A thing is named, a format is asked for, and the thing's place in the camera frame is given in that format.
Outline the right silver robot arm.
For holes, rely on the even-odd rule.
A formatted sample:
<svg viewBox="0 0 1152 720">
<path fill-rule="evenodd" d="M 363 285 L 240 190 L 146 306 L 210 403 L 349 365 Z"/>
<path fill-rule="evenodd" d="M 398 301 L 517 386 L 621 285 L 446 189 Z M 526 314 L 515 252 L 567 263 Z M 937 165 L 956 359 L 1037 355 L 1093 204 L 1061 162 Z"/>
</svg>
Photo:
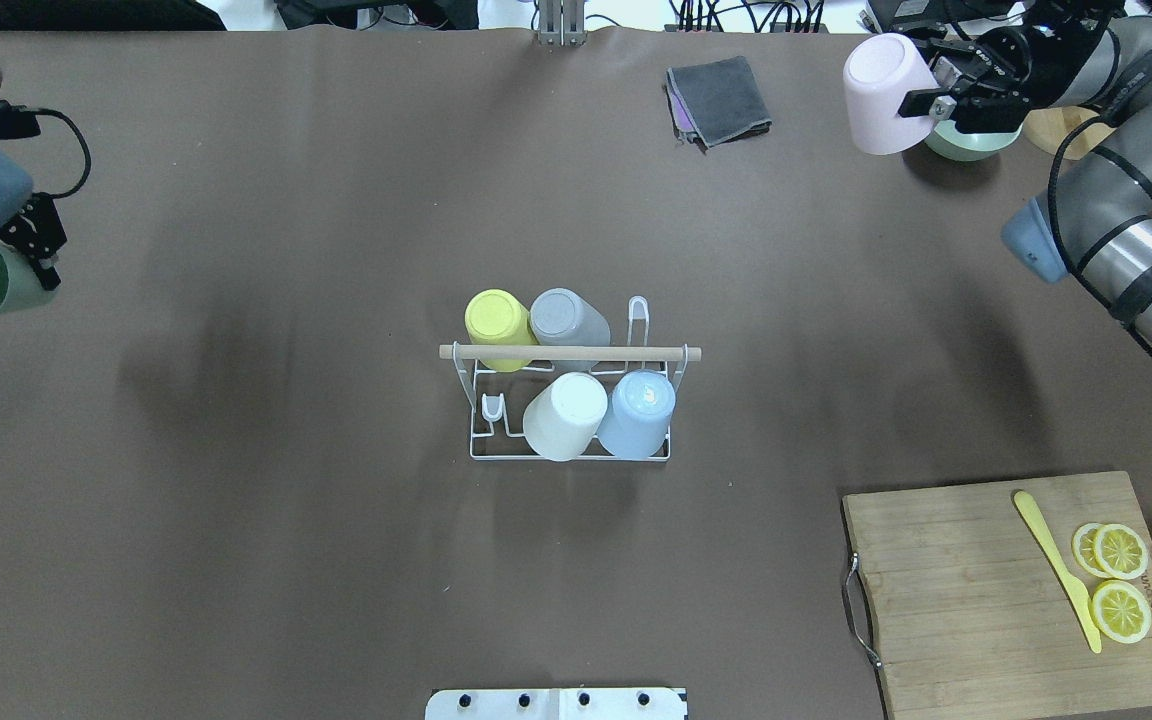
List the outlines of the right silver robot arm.
<svg viewBox="0 0 1152 720">
<path fill-rule="evenodd" d="M 1078 106 L 1111 128 L 1071 168 L 1052 164 L 1046 190 L 1002 237 L 1047 281 L 1075 278 L 1152 357 L 1152 15 L 1126 15 L 1120 1 L 1034 1 L 1015 26 L 969 40 L 938 26 L 901 35 L 934 77 L 905 94 L 902 118 L 1002 132 L 1030 111 Z"/>
</svg>

